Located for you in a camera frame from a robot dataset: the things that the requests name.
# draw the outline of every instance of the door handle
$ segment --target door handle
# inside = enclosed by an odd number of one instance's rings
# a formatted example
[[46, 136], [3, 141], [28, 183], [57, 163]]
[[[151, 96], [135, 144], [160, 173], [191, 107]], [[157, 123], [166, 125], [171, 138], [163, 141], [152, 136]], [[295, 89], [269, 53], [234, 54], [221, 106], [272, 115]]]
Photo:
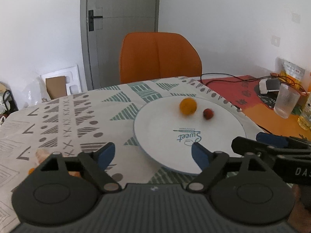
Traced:
[[103, 16], [94, 16], [94, 10], [89, 10], [89, 32], [94, 31], [95, 18], [103, 18]]

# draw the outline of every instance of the plate logo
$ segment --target plate logo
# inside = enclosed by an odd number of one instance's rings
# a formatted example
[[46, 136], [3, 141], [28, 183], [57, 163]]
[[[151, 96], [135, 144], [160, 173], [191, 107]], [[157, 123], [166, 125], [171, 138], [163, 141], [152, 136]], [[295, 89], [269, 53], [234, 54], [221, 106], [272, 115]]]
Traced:
[[202, 140], [201, 131], [192, 128], [179, 128], [173, 130], [178, 132], [177, 141], [183, 142], [187, 146], [192, 146], [194, 142], [200, 142]]

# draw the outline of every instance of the white plate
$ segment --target white plate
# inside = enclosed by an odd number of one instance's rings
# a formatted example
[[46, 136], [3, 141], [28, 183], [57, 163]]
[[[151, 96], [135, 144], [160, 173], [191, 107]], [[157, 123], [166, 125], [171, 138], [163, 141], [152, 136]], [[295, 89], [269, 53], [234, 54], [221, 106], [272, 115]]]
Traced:
[[[184, 96], [164, 97], [146, 104], [134, 120], [134, 134], [139, 146], [163, 166], [181, 173], [197, 175], [201, 169], [191, 155], [191, 145], [199, 142], [206, 149], [235, 154], [231, 142], [246, 137], [240, 122], [226, 109], [208, 100], [193, 97], [197, 110], [183, 116], [179, 104]], [[211, 120], [203, 118], [203, 110], [214, 111]]]

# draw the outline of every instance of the wall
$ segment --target wall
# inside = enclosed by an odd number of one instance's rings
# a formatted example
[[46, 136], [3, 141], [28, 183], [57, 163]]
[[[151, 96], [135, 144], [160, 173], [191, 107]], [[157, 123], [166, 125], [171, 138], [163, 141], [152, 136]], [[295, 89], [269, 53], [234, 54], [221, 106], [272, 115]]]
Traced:
[[0, 82], [19, 108], [22, 90], [40, 74], [78, 65], [87, 90], [80, 35], [80, 0], [0, 0]]
[[186, 37], [205, 73], [261, 76], [277, 57], [311, 70], [311, 0], [160, 0], [159, 31]]

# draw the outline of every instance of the orange chair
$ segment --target orange chair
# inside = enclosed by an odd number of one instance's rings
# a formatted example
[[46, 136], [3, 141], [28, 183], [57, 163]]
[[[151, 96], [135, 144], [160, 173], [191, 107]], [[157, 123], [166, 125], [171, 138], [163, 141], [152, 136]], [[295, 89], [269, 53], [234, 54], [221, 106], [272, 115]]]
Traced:
[[200, 76], [202, 62], [182, 35], [135, 32], [123, 40], [119, 69], [121, 83], [130, 83], [182, 75]]

